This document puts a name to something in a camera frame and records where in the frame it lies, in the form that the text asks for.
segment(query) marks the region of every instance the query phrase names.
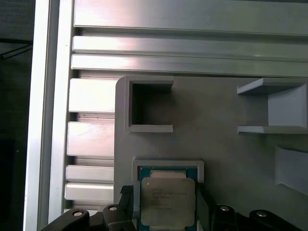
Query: screw head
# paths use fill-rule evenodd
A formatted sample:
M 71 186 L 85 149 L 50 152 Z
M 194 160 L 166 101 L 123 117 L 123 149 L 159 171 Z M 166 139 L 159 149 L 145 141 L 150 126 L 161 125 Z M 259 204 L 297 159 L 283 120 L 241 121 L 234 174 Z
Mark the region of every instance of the screw head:
M 112 207 L 109 208 L 109 210 L 111 210 L 111 211 L 116 211 L 116 210 L 117 210 L 117 207 L 112 206 Z
M 257 212 L 257 215 L 258 215 L 259 217 L 261 217 L 261 218 L 264 218 L 264 217 L 267 216 L 266 213 L 261 212 L 261 211 Z
M 79 217 L 79 216 L 82 215 L 82 212 L 75 212 L 75 213 L 73 213 L 73 215 L 74 215 L 75 217 Z
M 220 209 L 221 209 L 222 211 L 224 211 L 224 212 L 227 212 L 227 211 L 230 210 L 229 207 L 227 207 L 227 206 L 222 206 L 222 207 L 220 207 Z

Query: gray 3d printed holder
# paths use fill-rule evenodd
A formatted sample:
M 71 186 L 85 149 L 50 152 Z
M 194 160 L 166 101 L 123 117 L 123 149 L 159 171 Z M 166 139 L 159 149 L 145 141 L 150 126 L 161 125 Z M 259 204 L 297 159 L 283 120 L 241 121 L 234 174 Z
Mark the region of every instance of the gray 3d printed holder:
M 238 126 L 238 133 L 308 134 L 307 83 L 305 79 L 262 78 L 238 87 L 237 94 L 247 97 L 246 107 L 254 111 L 247 112 L 255 117 L 250 120 L 258 123 Z
M 308 195 L 308 153 L 276 147 L 275 183 Z
M 126 76 L 125 118 L 127 132 L 173 132 L 164 116 L 151 116 L 151 107 L 161 104 L 170 95 L 173 77 Z

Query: square opening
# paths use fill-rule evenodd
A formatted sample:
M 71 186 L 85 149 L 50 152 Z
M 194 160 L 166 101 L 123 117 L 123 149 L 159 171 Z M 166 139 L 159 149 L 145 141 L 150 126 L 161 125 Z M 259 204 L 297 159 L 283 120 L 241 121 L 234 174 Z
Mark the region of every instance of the square opening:
M 170 125 L 172 84 L 132 84 L 131 124 Z

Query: metal surface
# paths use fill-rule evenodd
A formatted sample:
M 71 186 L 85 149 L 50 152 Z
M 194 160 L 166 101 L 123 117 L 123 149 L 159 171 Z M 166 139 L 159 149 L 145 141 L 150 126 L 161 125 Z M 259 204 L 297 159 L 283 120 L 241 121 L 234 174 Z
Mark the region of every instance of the metal surface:
M 107 201 L 112 204 L 114 199 L 113 184 L 104 183 L 67 183 L 65 186 L 66 200 Z
M 113 183 L 113 167 L 73 166 L 66 167 L 69 182 Z
M 79 216 L 82 215 L 82 213 L 81 213 L 81 212 L 75 212 L 73 215 L 74 215 L 75 217 L 79 217 Z
M 75 26 L 307 35 L 307 12 L 259 1 L 76 0 Z
M 93 201 L 93 200 L 78 200 L 72 201 L 72 208 L 81 208 L 85 210 L 98 210 L 99 208 L 105 208 L 108 204 L 106 201 Z
M 266 213 L 264 213 L 264 212 L 257 212 L 257 215 L 258 215 L 259 217 L 262 217 L 262 218 L 264 218 L 264 217 L 267 216 Z
M 76 156 L 75 162 L 76 165 L 84 165 L 84 166 L 105 166 L 105 167 L 113 167 L 114 160 L 113 159 L 105 159 L 99 156 Z
M 73 69 L 306 77 L 307 63 L 194 57 L 73 54 Z
M 114 124 L 69 122 L 67 155 L 113 159 Z
M 222 207 L 220 207 L 220 209 L 221 209 L 222 211 L 229 211 L 229 207 L 226 207 L 226 206 L 222 206 Z
M 115 79 L 71 79 L 69 90 L 70 112 L 115 112 Z
M 144 178 L 141 222 L 145 226 L 183 230 L 195 223 L 195 182 L 190 178 Z
M 186 171 L 152 170 L 150 177 L 154 177 L 154 178 L 186 178 Z
M 115 114 L 113 113 L 76 113 L 76 122 L 114 124 Z
M 35 9 L 24 231 L 40 230 L 48 223 L 51 121 L 59 1 L 37 1 Z
M 75 36 L 74 53 L 167 55 L 307 62 L 308 44 L 264 39 L 91 33 Z
M 132 168 L 130 169 L 130 172 L 132 173 L 131 180 L 133 182 L 140 180 L 140 174 L 139 174 L 139 168 L 142 167 L 193 167 L 197 168 L 197 179 L 198 182 L 204 182 L 204 162 L 202 160 L 151 160 L 150 158 L 147 158 L 147 160 L 141 160 L 141 159 L 135 159 L 132 163 Z
M 59 217 L 64 210 L 63 195 L 67 145 L 68 89 L 69 79 L 72 76 L 72 71 L 69 66 L 73 35 L 73 9 L 74 0 L 60 1 L 52 124 L 49 222 Z
M 79 78 L 89 78 L 89 79 L 120 79 L 125 76 L 123 72 L 115 72 L 115 71 L 94 71 L 94 70 L 79 70 L 78 77 Z

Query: dark background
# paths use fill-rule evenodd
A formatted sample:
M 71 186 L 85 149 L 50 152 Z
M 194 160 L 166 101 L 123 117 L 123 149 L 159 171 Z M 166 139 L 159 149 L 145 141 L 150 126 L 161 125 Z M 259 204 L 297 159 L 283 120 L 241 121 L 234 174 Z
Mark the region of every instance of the dark background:
M 0 38 L 33 40 L 34 10 L 35 0 L 0 0 Z M 0 53 L 21 46 L 24 45 L 0 43 Z M 2 172 L 11 170 L 1 176 L 1 231 L 19 231 L 23 227 L 31 63 L 32 51 L 0 60 L 0 139 L 5 141 L 0 142 L 0 167 Z M 10 147 L 7 139 L 12 141 Z M 11 198 L 5 194 L 7 189 Z

